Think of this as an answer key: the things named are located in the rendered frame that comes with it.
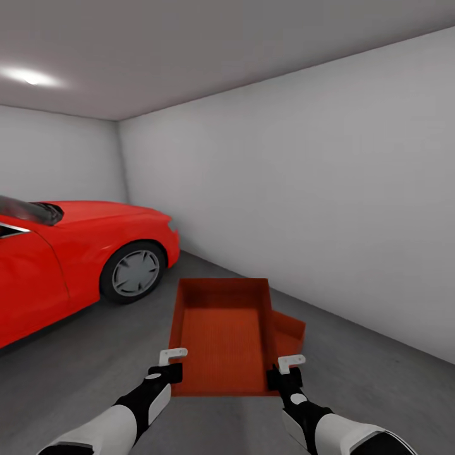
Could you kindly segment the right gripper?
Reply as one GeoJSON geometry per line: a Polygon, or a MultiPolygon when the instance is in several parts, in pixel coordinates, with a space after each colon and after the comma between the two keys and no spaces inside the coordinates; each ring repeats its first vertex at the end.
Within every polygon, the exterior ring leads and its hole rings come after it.
{"type": "Polygon", "coordinates": [[[278,390],[281,393],[281,389],[284,384],[292,382],[298,387],[303,387],[301,379],[300,369],[296,366],[289,367],[290,374],[281,375],[278,368],[267,371],[267,381],[270,391],[278,390]]]}

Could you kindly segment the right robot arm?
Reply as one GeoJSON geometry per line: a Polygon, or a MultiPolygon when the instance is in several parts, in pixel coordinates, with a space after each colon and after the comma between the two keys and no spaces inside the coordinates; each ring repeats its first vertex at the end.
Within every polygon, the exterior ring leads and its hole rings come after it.
{"type": "Polygon", "coordinates": [[[355,422],[308,401],[300,390],[303,355],[279,357],[267,371],[270,391],[278,390],[287,431],[312,455],[415,455],[398,436],[382,427],[355,422]]]}

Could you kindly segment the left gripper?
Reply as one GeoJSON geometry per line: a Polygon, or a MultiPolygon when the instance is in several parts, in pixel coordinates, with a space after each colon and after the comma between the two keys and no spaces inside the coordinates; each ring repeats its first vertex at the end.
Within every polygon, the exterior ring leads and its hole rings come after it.
{"type": "Polygon", "coordinates": [[[177,384],[179,382],[182,382],[183,380],[183,364],[182,363],[174,363],[170,364],[165,367],[150,367],[148,370],[148,375],[150,375],[152,372],[159,372],[159,371],[165,371],[169,374],[171,384],[177,384]]]}

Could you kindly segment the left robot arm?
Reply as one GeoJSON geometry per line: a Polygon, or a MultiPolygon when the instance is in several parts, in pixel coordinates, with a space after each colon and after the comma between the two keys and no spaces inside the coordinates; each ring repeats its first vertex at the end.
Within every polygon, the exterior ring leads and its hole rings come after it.
{"type": "Polygon", "coordinates": [[[86,424],[65,433],[36,455],[128,455],[141,435],[164,411],[171,398],[171,384],[183,380],[185,348],[164,349],[159,365],[150,367],[143,384],[86,424]]]}

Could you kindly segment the storage box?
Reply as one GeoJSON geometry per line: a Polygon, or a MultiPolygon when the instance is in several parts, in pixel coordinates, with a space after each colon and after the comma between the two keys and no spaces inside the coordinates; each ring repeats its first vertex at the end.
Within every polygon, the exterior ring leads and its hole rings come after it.
{"type": "Polygon", "coordinates": [[[275,310],[272,312],[278,356],[300,355],[306,323],[275,310]]]}
{"type": "Polygon", "coordinates": [[[171,396],[280,396],[272,311],[267,278],[180,279],[168,350],[188,354],[168,360],[183,364],[171,396]]]}

